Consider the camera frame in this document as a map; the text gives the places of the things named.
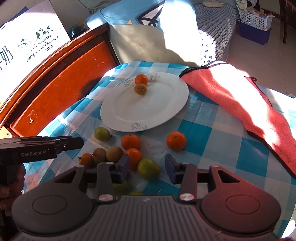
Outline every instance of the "blue storage box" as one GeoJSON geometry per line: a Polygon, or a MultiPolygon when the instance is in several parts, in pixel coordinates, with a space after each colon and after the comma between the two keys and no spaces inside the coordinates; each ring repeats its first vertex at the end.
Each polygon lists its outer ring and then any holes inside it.
{"type": "Polygon", "coordinates": [[[270,29],[263,31],[241,22],[239,22],[239,31],[243,38],[249,39],[261,45],[264,45],[268,42],[270,35],[270,29]]]}

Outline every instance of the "white basket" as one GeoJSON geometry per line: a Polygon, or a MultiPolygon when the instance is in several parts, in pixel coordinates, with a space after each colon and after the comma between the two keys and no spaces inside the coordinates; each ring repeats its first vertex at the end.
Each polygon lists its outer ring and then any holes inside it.
{"type": "Polygon", "coordinates": [[[241,10],[239,10],[239,16],[242,23],[245,23],[254,28],[258,28],[264,31],[267,31],[268,29],[270,29],[271,21],[273,18],[273,16],[267,16],[266,18],[261,18],[250,13],[242,12],[241,10]]]}

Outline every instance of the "table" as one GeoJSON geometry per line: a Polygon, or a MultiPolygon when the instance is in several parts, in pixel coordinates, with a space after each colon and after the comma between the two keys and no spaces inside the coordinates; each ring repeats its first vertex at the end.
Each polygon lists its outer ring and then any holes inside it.
{"type": "MultiPolygon", "coordinates": [[[[100,107],[113,87],[137,74],[166,72],[179,75],[184,69],[184,65],[137,61],[108,71],[87,97],[60,114],[40,133],[43,136],[82,137],[84,147],[61,153],[54,160],[26,164],[24,190],[32,189],[77,165],[78,156],[83,153],[92,153],[98,147],[120,146],[121,137],[126,133],[110,130],[112,138],[108,143],[100,143],[93,137],[96,127],[106,127],[100,118],[100,107]]],[[[293,136],[296,137],[295,100],[262,86],[260,89],[268,96],[273,107],[288,120],[293,136]]],[[[262,143],[246,133],[241,121],[216,103],[189,88],[188,101],[174,118],[136,134],[141,140],[143,157],[155,160],[161,168],[161,175],[156,181],[145,181],[134,175],[131,180],[134,190],[146,195],[177,195],[178,185],[172,185],[165,173],[166,154],[172,154],[179,162],[186,159],[186,162],[194,163],[198,168],[220,165],[269,192],[279,201],[282,214],[274,232],[279,237],[283,234],[295,206],[296,180],[291,178],[262,143]],[[165,138],[170,132],[177,130],[186,135],[187,146],[185,150],[174,153],[166,147],[165,138]]],[[[88,189],[87,194],[92,196],[92,191],[88,189]]],[[[206,187],[198,185],[198,197],[201,198],[206,193],[206,187]]]]}

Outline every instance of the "human hand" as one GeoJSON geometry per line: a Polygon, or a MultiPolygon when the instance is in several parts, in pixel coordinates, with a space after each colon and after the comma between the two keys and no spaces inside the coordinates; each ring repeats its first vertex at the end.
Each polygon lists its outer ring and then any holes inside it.
{"type": "Polygon", "coordinates": [[[5,215],[7,217],[11,216],[11,207],[15,199],[22,195],[25,174],[25,166],[21,164],[17,172],[16,181],[7,186],[0,185],[0,199],[3,199],[0,201],[0,209],[5,210],[5,215]]]}

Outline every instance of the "bed frame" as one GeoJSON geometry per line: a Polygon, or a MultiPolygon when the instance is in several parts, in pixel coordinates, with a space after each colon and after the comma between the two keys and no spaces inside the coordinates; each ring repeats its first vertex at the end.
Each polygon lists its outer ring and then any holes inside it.
{"type": "Polygon", "coordinates": [[[119,65],[108,31],[108,24],[89,30],[43,61],[0,107],[0,128],[15,137],[36,136],[85,97],[108,70],[119,65]]]}

